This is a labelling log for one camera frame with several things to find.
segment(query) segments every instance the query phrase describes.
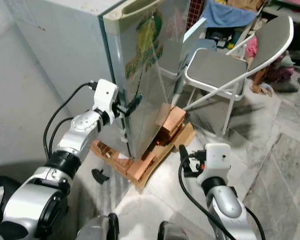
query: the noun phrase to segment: white wall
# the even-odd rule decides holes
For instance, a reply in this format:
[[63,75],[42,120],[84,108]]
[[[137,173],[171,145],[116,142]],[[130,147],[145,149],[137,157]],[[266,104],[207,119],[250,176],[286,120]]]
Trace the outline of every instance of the white wall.
[[[0,0],[0,175],[22,181],[44,162],[43,131],[60,104],[60,97]],[[67,116],[61,112],[58,120]]]

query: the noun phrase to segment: fridge door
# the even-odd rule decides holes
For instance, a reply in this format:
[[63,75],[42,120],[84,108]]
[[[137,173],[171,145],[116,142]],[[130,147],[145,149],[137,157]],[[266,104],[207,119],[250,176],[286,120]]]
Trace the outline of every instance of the fridge door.
[[103,16],[109,55],[122,105],[143,99],[124,118],[131,155],[140,158],[171,109],[189,0],[127,0]]

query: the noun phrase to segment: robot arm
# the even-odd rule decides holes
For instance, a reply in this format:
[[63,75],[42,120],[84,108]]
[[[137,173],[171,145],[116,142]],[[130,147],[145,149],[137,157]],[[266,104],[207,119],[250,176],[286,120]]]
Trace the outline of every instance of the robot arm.
[[[230,170],[231,148],[225,143],[208,143],[203,151],[190,154],[184,167],[185,177],[196,177],[206,197],[208,211],[238,240],[257,240],[247,221],[247,210],[238,199],[234,188],[227,186],[227,175]],[[181,157],[188,156],[185,146],[180,146]],[[212,221],[209,221],[216,240],[227,240],[228,237]]]
[[[91,143],[98,137],[103,126],[112,124],[120,115],[119,112],[122,112],[115,102],[117,94],[118,87],[115,84],[104,79],[98,81],[92,110],[73,118],[70,129],[45,166],[39,167],[6,204],[0,229],[7,223],[12,223],[23,230],[23,236],[10,238],[5,236],[5,231],[0,231],[0,240],[42,239],[53,232],[67,211],[67,195]],[[141,98],[139,96],[134,100],[134,108]]]

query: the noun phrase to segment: wooden pallet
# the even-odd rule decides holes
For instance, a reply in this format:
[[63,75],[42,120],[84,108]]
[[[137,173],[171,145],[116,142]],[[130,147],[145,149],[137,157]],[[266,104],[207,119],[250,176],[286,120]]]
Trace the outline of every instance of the wooden pallet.
[[119,153],[100,141],[94,141],[91,150],[136,187],[143,189],[156,167],[170,151],[179,145],[189,145],[196,133],[191,123],[183,124],[185,111],[171,109],[167,120],[141,159],[119,158]]

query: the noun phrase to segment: gray chair seat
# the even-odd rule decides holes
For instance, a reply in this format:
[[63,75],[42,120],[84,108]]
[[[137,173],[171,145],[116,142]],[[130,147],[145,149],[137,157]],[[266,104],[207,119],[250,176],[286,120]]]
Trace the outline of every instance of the gray chair seat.
[[[216,51],[198,49],[188,69],[189,78],[219,88],[247,71],[247,63]],[[237,94],[243,91],[244,79]]]

